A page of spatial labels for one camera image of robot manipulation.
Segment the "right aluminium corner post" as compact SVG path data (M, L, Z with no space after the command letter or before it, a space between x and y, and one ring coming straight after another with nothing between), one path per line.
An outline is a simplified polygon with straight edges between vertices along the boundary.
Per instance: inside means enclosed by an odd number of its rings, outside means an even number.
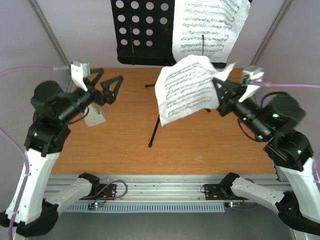
M293 0L284 0L282 5L280 6L280 9L278 10L277 14L275 15L274 20L272 21L269 29L266 32L265 37L263 38L263 41L261 42L259 48L257 49L252 61L250 62L250 66L256 65L260 58L262 57L263 53L265 52L267 46L270 44L273 36L275 35L277 29L279 28L279 25L283 21L283 18L285 17L286 13L290 9L291 5L293 4Z

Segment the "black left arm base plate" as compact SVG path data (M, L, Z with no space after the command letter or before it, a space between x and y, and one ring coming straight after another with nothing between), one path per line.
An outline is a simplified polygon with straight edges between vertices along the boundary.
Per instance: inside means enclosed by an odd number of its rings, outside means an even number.
M99 189L98 195L91 195L81 198L80 200L90 200L94 201L97 199L105 199L108 197L108 199L114 198L117 193L117 185L116 184L110 184L108 187L106 187L107 184L101 184Z

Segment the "white sheet music page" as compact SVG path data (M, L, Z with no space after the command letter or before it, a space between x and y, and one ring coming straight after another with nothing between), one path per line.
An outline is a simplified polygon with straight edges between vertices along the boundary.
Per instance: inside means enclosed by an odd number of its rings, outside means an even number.
M176 0L172 32L175 61L197 55L225 64L250 7L249 0Z
M163 67L155 83L161 126L220 103L213 79L226 81L235 63L216 69L207 56L189 55L173 66Z

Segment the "aluminium corner post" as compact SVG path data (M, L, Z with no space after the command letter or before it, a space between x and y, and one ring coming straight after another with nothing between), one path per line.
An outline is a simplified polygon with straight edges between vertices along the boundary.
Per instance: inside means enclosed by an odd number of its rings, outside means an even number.
M50 26L42 8L40 7L37 0L28 0L32 10L34 11L35 15L37 16L38 20L40 21L44 31L46 32L51 44L53 45L54 49L58 53L59 57L61 58L62 62L65 65L69 65L70 61L68 60L64 50L62 49L52 27Z
M250 62L250 66L256 65L260 58L262 57L263 53L265 52L267 46L270 44L273 36L275 35L277 29L279 28L279 25L283 21L283 18L285 17L286 13L290 9L291 5L293 4L293 0L284 0L282 5L280 6L280 9L278 10L277 14L275 15L274 20L272 21L269 29L266 32L265 37L263 38L263 41L261 42L259 48L257 49L252 61Z

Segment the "black tripod music stand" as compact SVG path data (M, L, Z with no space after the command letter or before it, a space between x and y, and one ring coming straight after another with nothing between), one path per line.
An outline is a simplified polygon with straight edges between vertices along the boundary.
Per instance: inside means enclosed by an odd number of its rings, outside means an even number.
M132 66L173 66L175 1L112 0L117 60Z

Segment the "left aluminium corner post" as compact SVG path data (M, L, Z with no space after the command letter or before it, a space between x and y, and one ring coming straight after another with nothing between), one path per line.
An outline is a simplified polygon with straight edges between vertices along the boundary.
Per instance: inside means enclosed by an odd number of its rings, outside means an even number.
M42 8L40 7L37 0L28 0L32 10L34 11L35 15L37 16L38 20L40 21L44 31L46 32L51 44L53 45L54 49L58 53L59 57L61 58L62 62L65 65L69 65L70 61L68 60L64 50L62 49L52 27L50 26Z

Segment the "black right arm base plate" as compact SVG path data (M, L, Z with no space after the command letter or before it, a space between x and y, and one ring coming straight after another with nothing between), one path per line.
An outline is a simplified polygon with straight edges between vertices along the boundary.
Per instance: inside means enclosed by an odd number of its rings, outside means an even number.
M219 184L204 184L200 188L206 200L242 201L246 198L236 196L229 187Z

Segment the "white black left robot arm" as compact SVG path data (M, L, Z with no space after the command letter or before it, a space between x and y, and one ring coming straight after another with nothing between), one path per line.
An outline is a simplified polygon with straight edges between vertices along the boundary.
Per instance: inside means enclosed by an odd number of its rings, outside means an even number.
M47 234L60 214L78 200L92 200L99 207L101 200L115 199L111 191L115 181L101 185L97 176L86 172L57 194L44 196L52 168L70 135L70 124L79 121L80 113L87 114L92 103L113 104L124 79L121 75L113 77L97 89L104 70L93 72L93 80L83 74L78 88L70 93L53 80L40 83L34 90L30 100L34 107L32 125L20 150L22 172L9 207L0 214L0 224L8 229L10 240Z

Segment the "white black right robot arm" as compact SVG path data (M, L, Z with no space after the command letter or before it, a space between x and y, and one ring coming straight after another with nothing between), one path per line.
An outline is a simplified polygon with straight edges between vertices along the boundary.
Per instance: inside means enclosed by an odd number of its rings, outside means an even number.
M217 78L212 83L218 96L219 114L235 114L238 123L254 134L255 142L264 142L264 151L291 186L290 191L273 190L230 172L219 184L223 198L254 201L276 213L288 227L319 235L320 183L314 176L314 152L308 138L296 130L305 111L283 91L271 92L272 100L262 106L251 98L241 100L247 89L244 84Z

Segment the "aluminium front frame rails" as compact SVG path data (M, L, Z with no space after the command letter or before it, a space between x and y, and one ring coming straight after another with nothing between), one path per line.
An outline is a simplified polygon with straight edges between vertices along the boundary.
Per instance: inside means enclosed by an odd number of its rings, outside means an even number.
M205 195L201 193L204 184L219 184L225 174L200 174L200 175L96 175L100 183L107 184L115 180L122 180L128 185L125 196L116 202L168 202L168 203L193 203L204 202ZM276 191L292 191L288 180L278 180L276 174L249 174L241 175L251 179L254 183ZM50 197L73 183L77 178L75 174L52 174L49 177L44 197Z

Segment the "white grey metronome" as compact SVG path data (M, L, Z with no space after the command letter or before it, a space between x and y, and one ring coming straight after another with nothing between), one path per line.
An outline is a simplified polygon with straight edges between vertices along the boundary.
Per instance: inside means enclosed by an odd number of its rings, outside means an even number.
M88 106L83 116L84 122L88 127L94 127L103 124L107 120L103 109L95 103L92 103Z

